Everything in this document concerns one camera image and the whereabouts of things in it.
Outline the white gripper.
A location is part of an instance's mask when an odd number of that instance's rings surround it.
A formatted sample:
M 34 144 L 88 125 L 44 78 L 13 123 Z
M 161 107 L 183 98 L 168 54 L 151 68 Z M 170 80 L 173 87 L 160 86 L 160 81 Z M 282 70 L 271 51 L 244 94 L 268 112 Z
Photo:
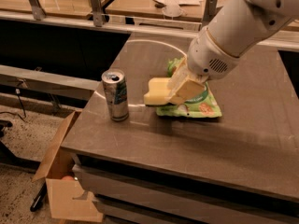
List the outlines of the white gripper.
M 227 76 L 238 63 L 238 58 L 227 54 L 215 43 L 205 26 L 189 46 L 187 64 L 185 57 L 168 62 L 167 74 L 170 77 L 167 84 L 170 90 L 168 102 L 175 105 L 183 104 L 206 89 L 204 83 L 186 77 L 188 67 L 196 75 L 207 79 L 221 79 Z

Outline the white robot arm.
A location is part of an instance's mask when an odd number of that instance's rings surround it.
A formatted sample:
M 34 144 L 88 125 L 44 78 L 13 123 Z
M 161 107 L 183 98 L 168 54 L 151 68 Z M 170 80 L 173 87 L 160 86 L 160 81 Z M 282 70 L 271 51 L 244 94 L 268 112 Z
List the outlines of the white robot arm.
M 227 76 L 255 44 L 299 18 L 299 0 L 228 0 L 192 41 L 187 64 L 167 84 L 166 101 L 180 105 Z

